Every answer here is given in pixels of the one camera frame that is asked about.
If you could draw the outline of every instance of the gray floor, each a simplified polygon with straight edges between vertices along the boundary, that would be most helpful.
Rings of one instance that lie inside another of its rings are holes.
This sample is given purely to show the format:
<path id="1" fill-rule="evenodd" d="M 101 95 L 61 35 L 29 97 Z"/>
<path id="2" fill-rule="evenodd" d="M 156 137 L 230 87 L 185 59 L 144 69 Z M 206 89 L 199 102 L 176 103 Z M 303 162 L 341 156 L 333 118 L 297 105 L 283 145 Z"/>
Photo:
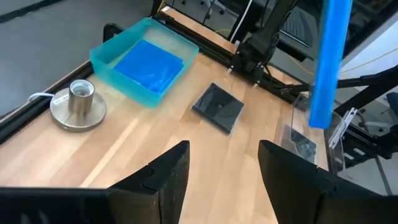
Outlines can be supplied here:
<path id="1" fill-rule="evenodd" d="M 1 1 L 1 14 L 37 0 Z M 0 24 L 0 115 L 43 91 L 89 58 L 106 23 L 129 27 L 152 1 L 65 0 Z"/>

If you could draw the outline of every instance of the clear acrylic holder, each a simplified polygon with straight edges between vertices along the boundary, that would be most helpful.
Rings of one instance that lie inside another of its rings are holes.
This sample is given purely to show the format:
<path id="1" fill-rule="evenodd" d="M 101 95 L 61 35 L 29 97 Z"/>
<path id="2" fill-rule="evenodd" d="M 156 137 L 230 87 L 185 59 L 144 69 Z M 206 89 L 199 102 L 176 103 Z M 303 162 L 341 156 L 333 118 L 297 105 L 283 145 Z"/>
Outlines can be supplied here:
<path id="1" fill-rule="evenodd" d="M 305 94 L 300 94 L 293 105 L 284 105 L 281 108 L 275 143 L 322 169 L 336 174 L 344 171 L 341 139 L 333 149 L 328 143 L 336 128 L 345 125 L 341 116 L 333 113 L 330 127 L 318 129 L 308 125 L 309 113 L 309 98 Z"/>

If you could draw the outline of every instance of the office chair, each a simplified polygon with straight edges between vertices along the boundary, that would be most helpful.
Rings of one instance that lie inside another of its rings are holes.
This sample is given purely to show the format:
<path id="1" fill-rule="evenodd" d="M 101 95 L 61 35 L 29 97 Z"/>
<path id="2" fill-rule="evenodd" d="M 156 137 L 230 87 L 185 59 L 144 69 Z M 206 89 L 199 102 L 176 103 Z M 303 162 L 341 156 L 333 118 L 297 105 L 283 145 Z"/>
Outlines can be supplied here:
<path id="1" fill-rule="evenodd" d="M 201 0 L 200 4 L 206 4 L 207 8 L 210 8 L 208 14 L 206 15 L 206 19 L 209 19 L 211 14 L 213 13 L 213 10 L 211 9 L 211 5 L 213 4 L 214 1 L 214 5 L 218 6 L 221 10 L 220 10 L 220 14 L 223 15 L 225 13 L 225 6 L 223 3 L 219 2 L 219 0 Z M 182 1 L 183 5 L 186 5 L 187 0 Z"/>
<path id="2" fill-rule="evenodd" d="M 386 97 L 387 102 L 390 105 L 390 108 L 387 110 L 387 112 L 392 120 L 392 123 L 377 121 L 360 122 L 358 123 L 360 128 L 364 128 L 365 126 L 376 126 L 379 128 L 390 129 L 393 125 L 398 124 L 398 93 L 388 93 Z"/>

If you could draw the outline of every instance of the white cable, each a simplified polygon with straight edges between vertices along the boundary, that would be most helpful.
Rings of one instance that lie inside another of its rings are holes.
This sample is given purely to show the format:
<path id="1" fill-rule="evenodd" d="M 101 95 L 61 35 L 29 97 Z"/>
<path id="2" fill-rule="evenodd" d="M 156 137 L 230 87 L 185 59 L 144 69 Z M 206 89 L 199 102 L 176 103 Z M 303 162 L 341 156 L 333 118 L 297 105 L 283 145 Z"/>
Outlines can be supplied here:
<path id="1" fill-rule="evenodd" d="M 38 96 L 46 96 L 46 97 L 54 97 L 54 94 L 51 93 L 33 93 L 26 102 L 30 102 L 32 100 L 34 100 L 36 97 Z"/>
<path id="2" fill-rule="evenodd" d="M 248 10 L 249 10 L 249 8 L 250 8 L 250 6 L 251 6 L 251 2 L 253 2 L 253 0 L 250 0 L 250 1 L 249 1 L 248 6 L 247 6 L 246 9 L 244 10 L 242 19 L 239 21 L 239 24 L 238 24 L 238 26 L 236 27 L 236 29 L 235 29 L 235 31 L 234 31 L 234 34 L 232 34 L 232 36 L 231 36 L 231 38 L 230 38 L 229 41 L 232 41 L 232 40 L 234 39 L 235 34 L 237 33 L 239 27 L 241 27 L 241 24 L 242 24 L 242 22 L 243 22 L 243 19 L 246 17 L 246 13 L 248 13 Z"/>

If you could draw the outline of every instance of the black cable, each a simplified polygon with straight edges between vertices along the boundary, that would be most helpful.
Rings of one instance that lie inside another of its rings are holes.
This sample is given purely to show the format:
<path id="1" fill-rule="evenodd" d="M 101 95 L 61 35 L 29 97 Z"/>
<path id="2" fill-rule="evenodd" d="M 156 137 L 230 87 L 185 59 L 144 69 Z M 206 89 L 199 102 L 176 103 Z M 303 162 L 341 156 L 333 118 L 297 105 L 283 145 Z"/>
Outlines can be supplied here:
<path id="1" fill-rule="evenodd" d="M 264 10 L 262 11 L 260 29 L 262 28 L 262 23 L 264 22 L 264 16 L 266 15 L 267 7 L 268 7 L 269 0 L 267 0 L 266 5 L 264 6 Z"/>
<path id="2" fill-rule="evenodd" d="M 213 7 L 213 5 L 214 5 L 215 2 L 216 2 L 216 0 L 213 0 L 213 2 L 211 3 L 209 9 L 207 10 L 206 15 L 205 15 L 205 18 L 203 19 L 203 22 L 201 23 L 202 25 L 205 25 L 206 17 L 207 17 L 207 15 L 209 14 L 209 12 L 210 12 L 210 10 L 211 10 L 211 8 Z"/>

